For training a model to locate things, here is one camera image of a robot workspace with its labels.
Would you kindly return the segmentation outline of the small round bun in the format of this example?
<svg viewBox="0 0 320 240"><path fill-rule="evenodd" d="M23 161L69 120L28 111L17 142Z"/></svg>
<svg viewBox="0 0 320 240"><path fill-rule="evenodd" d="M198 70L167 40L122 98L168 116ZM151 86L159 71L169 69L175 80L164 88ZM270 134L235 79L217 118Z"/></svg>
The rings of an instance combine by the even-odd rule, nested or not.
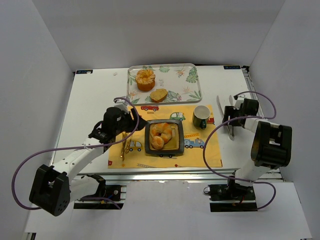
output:
<svg viewBox="0 0 320 240"><path fill-rule="evenodd" d="M165 143L160 136L155 135L152 137L151 145L154 149L161 150L164 147Z"/></svg>

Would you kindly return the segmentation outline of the twisted ring bread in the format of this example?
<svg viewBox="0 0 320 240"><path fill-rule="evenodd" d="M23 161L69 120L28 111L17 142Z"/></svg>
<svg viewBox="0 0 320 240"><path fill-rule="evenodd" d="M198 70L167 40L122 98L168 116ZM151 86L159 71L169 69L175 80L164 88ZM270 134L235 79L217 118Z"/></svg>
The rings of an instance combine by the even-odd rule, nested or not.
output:
<svg viewBox="0 0 320 240"><path fill-rule="evenodd" d="M168 143L172 138L172 128L169 123L157 123L150 131L152 137L160 137L163 139L164 143Z"/></svg>

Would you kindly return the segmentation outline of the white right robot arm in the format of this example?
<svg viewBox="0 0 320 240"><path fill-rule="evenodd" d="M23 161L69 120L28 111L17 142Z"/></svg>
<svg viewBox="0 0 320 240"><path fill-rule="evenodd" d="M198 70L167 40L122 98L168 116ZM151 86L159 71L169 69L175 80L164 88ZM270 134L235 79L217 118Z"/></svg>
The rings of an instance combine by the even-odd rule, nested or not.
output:
<svg viewBox="0 0 320 240"><path fill-rule="evenodd" d="M246 191L253 182L270 170L286 167L291 160L292 128L257 118L259 102L238 97L234 105L220 109L230 140L235 138L235 128L241 127L254 133L250 160L236 170L228 181L231 191Z"/></svg>

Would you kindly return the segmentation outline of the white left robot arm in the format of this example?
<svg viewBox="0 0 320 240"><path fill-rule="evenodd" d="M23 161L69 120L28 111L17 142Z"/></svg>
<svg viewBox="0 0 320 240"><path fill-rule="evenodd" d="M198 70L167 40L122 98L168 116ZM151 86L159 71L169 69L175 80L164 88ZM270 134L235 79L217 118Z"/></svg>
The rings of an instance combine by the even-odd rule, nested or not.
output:
<svg viewBox="0 0 320 240"><path fill-rule="evenodd" d="M121 133L140 131L146 126L135 109L130 111L109 107L93 128L83 145L59 162L41 165L31 187L29 201L57 217L70 202L105 201L106 181L100 175L88 174L76 178L94 159L103 155Z"/></svg>

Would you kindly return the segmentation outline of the sliced bread piece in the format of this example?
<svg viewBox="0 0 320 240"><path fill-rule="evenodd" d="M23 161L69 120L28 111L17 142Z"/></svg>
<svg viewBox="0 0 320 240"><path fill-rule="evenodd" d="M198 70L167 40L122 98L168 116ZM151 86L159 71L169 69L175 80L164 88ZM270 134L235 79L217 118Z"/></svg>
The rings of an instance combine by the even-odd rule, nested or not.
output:
<svg viewBox="0 0 320 240"><path fill-rule="evenodd" d="M164 88L156 89L150 93L150 99L154 103L162 102L168 95L168 91Z"/></svg>

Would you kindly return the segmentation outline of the gold spoon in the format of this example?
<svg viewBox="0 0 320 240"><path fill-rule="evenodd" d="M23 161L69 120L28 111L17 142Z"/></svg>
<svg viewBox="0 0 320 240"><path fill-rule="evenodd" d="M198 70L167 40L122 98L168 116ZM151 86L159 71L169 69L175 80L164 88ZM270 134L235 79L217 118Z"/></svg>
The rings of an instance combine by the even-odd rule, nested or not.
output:
<svg viewBox="0 0 320 240"><path fill-rule="evenodd" d="M130 138L128 138L128 139L126 140L125 149L124 149L124 153L125 153L125 154L129 153L129 151L130 151L131 141L132 141L132 136L130 136Z"/></svg>

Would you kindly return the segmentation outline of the green mug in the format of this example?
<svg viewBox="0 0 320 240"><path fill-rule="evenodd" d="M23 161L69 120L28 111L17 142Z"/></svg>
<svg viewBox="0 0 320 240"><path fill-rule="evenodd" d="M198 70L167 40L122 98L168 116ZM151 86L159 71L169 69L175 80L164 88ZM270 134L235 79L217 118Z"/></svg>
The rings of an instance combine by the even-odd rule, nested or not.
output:
<svg viewBox="0 0 320 240"><path fill-rule="evenodd" d="M211 111L205 105L198 105L192 115L192 123L196 128L204 130L207 127L207 122L210 118Z"/></svg>

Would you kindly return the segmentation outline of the yellow vehicle-print placemat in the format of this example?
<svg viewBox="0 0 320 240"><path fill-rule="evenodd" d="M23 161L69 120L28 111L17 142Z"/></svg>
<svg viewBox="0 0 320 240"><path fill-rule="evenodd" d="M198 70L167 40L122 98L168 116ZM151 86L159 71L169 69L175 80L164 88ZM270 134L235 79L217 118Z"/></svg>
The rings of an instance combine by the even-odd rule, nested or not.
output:
<svg viewBox="0 0 320 240"><path fill-rule="evenodd" d="M209 134L215 129L215 120L211 105L210 118L205 129L193 125L193 112L196 105L143 105L137 108L139 115L148 120L180 120L183 126L184 152L168 157L147 154L145 152L145 131L136 131L132 135L130 151L125 154L126 142L113 145L109 149L108 168L181 168L204 167L203 148Z"/></svg>

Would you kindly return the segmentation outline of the sugar-topped round cake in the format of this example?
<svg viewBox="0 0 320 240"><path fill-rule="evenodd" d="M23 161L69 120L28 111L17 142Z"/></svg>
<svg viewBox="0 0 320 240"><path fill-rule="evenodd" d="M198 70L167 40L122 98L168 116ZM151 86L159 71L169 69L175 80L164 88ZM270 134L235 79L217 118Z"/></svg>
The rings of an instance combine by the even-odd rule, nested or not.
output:
<svg viewBox="0 0 320 240"><path fill-rule="evenodd" d="M156 75L152 69L141 69L135 76L137 87L140 91L149 92L155 86Z"/></svg>

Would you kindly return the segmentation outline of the dark square plate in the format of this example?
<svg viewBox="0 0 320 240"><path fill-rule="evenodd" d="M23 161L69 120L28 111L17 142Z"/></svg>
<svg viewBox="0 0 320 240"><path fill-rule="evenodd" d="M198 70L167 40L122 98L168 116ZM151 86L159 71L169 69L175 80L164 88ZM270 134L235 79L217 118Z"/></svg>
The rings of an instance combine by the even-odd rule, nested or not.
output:
<svg viewBox="0 0 320 240"><path fill-rule="evenodd" d="M168 123L172 129L172 138L169 142L164 144L164 147L160 150L154 149L151 141L151 128L155 124ZM183 124L180 120L175 119L156 119L148 120L145 126L144 133L144 147L145 153L149 155L155 155L159 157L167 156L172 158L173 156L181 155L184 152L184 130Z"/></svg>

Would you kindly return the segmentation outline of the floral serving tray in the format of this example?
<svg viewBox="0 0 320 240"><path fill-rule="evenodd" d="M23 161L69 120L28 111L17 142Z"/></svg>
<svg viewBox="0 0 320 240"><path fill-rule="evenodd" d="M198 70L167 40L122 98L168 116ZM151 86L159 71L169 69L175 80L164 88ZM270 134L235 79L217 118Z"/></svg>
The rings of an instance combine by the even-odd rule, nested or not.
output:
<svg viewBox="0 0 320 240"><path fill-rule="evenodd" d="M136 75L140 70L152 70L155 86L150 91L138 89ZM151 104L151 92L167 90L161 104L197 103L202 99L202 91L197 68L192 63L152 64L131 66L127 70L127 97L135 105Z"/></svg>

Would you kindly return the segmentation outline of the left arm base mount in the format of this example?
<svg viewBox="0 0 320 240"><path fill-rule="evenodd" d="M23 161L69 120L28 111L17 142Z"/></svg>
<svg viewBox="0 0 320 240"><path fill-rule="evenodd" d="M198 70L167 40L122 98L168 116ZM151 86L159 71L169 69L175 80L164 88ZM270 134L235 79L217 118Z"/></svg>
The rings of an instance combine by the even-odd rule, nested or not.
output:
<svg viewBox="0 0 320 240"><path fill-rule="evenodd" d="M74 202L77 210L121 210L126 199L127 187L119 184L106 184L106 180L97 174L81 176L81 180L94 180L97 184L93 193L86 194Z"/></svg>

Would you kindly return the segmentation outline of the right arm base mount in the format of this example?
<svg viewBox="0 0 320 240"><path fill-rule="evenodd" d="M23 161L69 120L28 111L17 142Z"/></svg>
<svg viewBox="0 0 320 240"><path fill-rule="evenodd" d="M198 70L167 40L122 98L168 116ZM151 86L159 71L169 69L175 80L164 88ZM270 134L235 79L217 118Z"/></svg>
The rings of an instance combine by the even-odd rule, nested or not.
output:
<svg viewBox="0 0 320 240"><path fill-rule="evenodd" d="M203 189L209 196L210 211L213 213L256 212L256 195L252 186L242 186L234 180L227 184L210 184Z"/></svg>

